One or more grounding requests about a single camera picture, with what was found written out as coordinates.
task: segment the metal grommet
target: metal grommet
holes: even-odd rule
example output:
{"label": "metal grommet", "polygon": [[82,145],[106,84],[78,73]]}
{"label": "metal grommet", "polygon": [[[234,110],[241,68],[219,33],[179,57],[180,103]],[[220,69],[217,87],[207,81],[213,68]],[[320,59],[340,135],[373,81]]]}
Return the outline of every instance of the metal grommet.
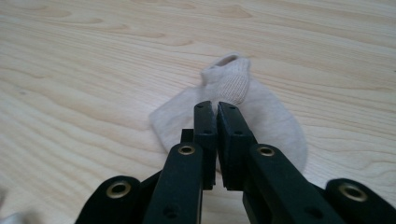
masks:
{"label": "metal grommet", "polygon": [[351,199],[356,202],[365,202],[367,200],[367,194],[364,193],[363,190],[359,189],[359,187],[344,183],[338,187],[338,189],[341,191],[341,193],[344,194],[348,199]]}
{"label": "metal grommet", "polygon": [[107,188],[106,194],[109,198],[118,199],[127,195],[129,191],[131,191],[131,185],[124,180],[120,180],[110,185],[110,187]]}
{"label": "metal grommet", "polygon": [[178,153],[185,155],[185,156],[191,155],[194,152],[195,152],[195,148],[190,147],[190,146],[184,146],[184,147],[180,147],[178,149]]}
{"label": "metal grommet", "polygon": [[257,148],[257,151],[262,154],[262,156],[274,156],[275,152],[273,149],[269,148],[269,147],[259,147]]}

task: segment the tabletop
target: tabletop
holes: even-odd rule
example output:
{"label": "tabletop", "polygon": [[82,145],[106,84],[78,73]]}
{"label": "tabletop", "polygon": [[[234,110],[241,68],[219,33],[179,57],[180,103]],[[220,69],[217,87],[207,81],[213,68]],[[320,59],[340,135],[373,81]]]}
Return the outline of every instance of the tabletop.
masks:
{"label": "tabletop", "polygon": [[[106,179],[161,170],[149,114],[233,51],[301,124],[310,182],[351,178],[396,206],[395,12],[382,0],[0,1],[0,218],[73,223]],[[203,223],[248,223],[217,180]]]}

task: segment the wooden table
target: wooden table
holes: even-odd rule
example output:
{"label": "wooden table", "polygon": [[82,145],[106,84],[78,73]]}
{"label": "wooden table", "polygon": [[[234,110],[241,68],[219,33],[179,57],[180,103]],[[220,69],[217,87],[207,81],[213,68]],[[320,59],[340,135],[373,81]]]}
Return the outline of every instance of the wooden table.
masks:
{"label": "wooden table", "polygon": [[[166,153],[149,114],[239,51],[301,123],[305,177],[364,183],[396,205],[396,3],[0,1],[0,217],[73,223],[114,175]],[[204,196],[203,223],[248,223],[239,193]]]}

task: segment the screw hole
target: screw hole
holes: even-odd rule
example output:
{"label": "screw hole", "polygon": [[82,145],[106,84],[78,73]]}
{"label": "screw hole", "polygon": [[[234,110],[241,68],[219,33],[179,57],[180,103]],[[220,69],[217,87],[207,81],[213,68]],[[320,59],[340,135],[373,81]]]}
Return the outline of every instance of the screw hole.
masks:
{"label": "screw hole", "polygon": [[117,185],[117,186],[115,186],[111,191],[112,191],[113,193],[121,193],[121,192],[123,192],[123,191],[125,191],[125,190],[126,190],[125,185]]}
{"label": "screw hole", "polygon": [[305,212],[314,219],[322,219],[323,213],[316,207],[306,207]]}
{"label": "screw hole", "polygon": [[367,194],[355,185],[344,183],[338,189],[344,196],[353,201],[362,203],[367,200]]}
{"label": "screw hole", "polygon": [[186,155],[186,156],[188,156],[194,152],[195,152],[195,148],[193,148],[193,147],[181,147],[178,149],[178,153],[180,153],[182,155]]}
{"label": "screw hole", "polygon": [[259,147],[257,150],[260,152],[260,154],[262,154],[262,156],[268,156],[269,157],[269,156],[274,156],[275,155],[274,150],[269,148],[269,147]]}
{"label": "screw hole", "polygon": [[175,204],[168,204],[163,209],[163,215],[166,216],[168,219],[174,219],[178,217],[178,206]]}

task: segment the sock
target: sock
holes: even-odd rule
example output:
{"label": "sock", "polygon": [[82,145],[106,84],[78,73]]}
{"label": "sock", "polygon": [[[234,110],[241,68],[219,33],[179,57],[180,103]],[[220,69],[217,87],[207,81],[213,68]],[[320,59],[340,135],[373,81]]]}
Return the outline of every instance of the sock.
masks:
{"label": "sock", "polygon": [[211,101],[238,106],[259,143],[279,148],[301,172],[306,163],[306,142],[294,116],[258,80],[250,76],[250,61],[231,53],[201,72],[203,84],[187,88],[149,116],[166,151],[179,143],[181,130],[193,128],[193,107]]}

